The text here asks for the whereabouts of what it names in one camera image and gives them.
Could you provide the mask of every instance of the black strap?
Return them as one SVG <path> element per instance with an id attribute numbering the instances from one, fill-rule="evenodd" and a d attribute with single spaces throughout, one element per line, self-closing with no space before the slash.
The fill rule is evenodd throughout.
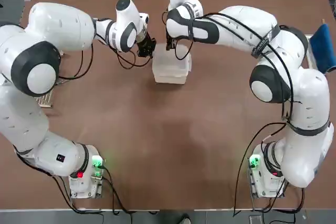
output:
<path id="1" fill-rule="evenodd" d="M 295 127 L 294 125 L 292 125 L 291 123 L 287 123 L 289 125 L 289 127 L 296 132 L 297 134 L 301 135 L 301 136 L 316 136 L 317 134 L 320 134 L 321 132 L 323 132 L 326 128 L 328 128 L 330 126 L 330 121 L 329 119 L 327 120 L 327 122 L 314 130 L 304 130 L 298 127 Z"/>
<path id="2" fill-rule="evenodd" d="M 82 164 L 82 166 L 75 172 L 70 174 L 71 178 L 77 178 L 77 174 L 78 173 L 84 173 L 86 171 L 86 168 L 88 168 L 88 164 L 89 164 L 89 150 L 86 147 L 86 145 L 79 143 L 83 149 L 84 149 L 84 153 L 85 153 L 85 157 L 84 157 L 84 162 Z"/>
<path id="3" fill-rule="evenodd" d="M 275 38 L 280 33 L 280 31 L 280 26 L 276 25 L 273 27 L 272 30 L 269 31 L 268 34 L 266 34 L 265 37 L 259 41 L 258 45 L 253 48 L 251 55 L 257 59 L 265 47 L 269 44 L 269 42 Z"/>
<path id="4" fill-rule="evenodd" d="M 194 32 L 193 32 L 193 22 L 195 20 L 195 15 L 193 9 L 190 7 L 189 4 L 184 3 L 182 6 L 184 6 L 190 15 L 190 21 L 188 24 L 188 39 L 191 41 L 194 41 Z"/>
<path id="5" fill-rule="evenodd" d="M 107 25 L 106 31 L 105 31 L 105 43 L 108 46 L 110 46 L 110 29 L 113 23 L 115 23 L 115 21 L 111 20 L 111 22 Z"/>

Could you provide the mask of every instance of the shoe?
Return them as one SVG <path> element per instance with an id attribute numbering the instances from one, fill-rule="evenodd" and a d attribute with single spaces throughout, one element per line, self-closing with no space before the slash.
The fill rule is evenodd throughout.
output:
<path id="1" fill-rule="evenodd" d="M 184 214 L 181 218 L 181 221 L 178 224 L 191 224 L 189 215 Z"/>

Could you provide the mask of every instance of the green indicator light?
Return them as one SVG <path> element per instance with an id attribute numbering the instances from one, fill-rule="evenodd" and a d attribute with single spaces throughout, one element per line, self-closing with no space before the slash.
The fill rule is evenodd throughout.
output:
<path id="1" fill-rule="evenodd" d="M 94 167 L 101 166 L 102 163 L 103 163 L 103 159 L 101 158 L 101 156 L 99 156 L 99 155 L 92 156 L 92 165 Z"/>
<path id="2" fill-rule="evenodd" d="M 259 166 L 259 161 L 260 161 L 260 155 L 253 154 L 253 155 L 249 158 L 250 167 L 251 167 L 251 168 L 257 168 L 257 167 Z"/>

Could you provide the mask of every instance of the black sticker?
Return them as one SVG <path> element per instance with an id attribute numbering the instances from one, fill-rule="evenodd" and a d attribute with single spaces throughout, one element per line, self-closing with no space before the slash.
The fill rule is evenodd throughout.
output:
<path id="1" fill-rule="evenodd" d="M 65 156 L 61 155 L 61 154 L 58 154 L 57 157 L 56 157 L 56 160 L 57 161 L 60 161 L 60 162 L 64 162 L 64 159 L 65 159 Z"/>

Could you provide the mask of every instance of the floor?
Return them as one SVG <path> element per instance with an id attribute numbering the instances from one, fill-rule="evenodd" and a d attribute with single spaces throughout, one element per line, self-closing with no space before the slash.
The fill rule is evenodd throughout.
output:
<path id="1" fill-rule="evenodd" d="M 156 215 L 148 212 L 137 212 L 133 214 L 133 223 L 141 224 L 177 224 L 185 212 L 160 211 Z M 261 224 L 261 222 L 249 222 L 250 216 L 259 215 L 251 211 L 243 211 L 235 218 L 232 218 L 232 211 L 187 211 L 192 224 Z M 30 212 L 0 212 L 1 224 L 43 224 L 48 220 L 49 224 L 101 224 L 102 217 L 98 215 L 78 215 L 72 211 L 30 211 Z M 280 214 L 271 211 L 265 214 L 265 224 L 273 220 L 293 221 L 293 215 Z M 296 224 L 334 224 L 336 211 L 334 210 L 309 210 L 296 214 Z M 104 223 L 129 224 L 130 216 L 121 213 L 114 216 L 111 212 L 104 214 Z"/>
<path id="2" fill-rule="evenodd" d="M 19 23 L 22 10 L 24 7 L 24 0 L 0 0 L 4 8 L 0 8 L 0 20 L 8 22 Z M 248 224 L 249 217 L 258 215 L 250 211 L 243 211 L 235 218 L 232 218 L 232 211 L 189 211 L 187 212 L 192 220 L 192 224 L 216 224 L 216 223 L 237 223 Z M 133 222 L 145 224 L 175 224 L 178 222 L 183 212 L 179 211 L 160 211 L 156 215 L 151 215 L 148 212 L 137 212 L 133 215 Z M 297 214 L 297 224 L 313 224 L 323 223 L 332 224 L 336 223 L 336 210 L 307 210 Z M 49 224 L 62 223 L 62 224 L 92 224 L 102 223 L 102 217 L 98 215 L 78 215 L 72 211 L 0 211 L 1 224 Z M 269 224 L 272 220 L 292 221 L 293 215 L 280 214 L 271 211 L 265 214 L 265 224 Z M 130 217 L 121 213 L 120 216 L 114 216 L 111 212 L 104 214 L 104 223 L 130 223 Z M 251 222 L 252 224 L 260 224 L 261 222 Z"/>

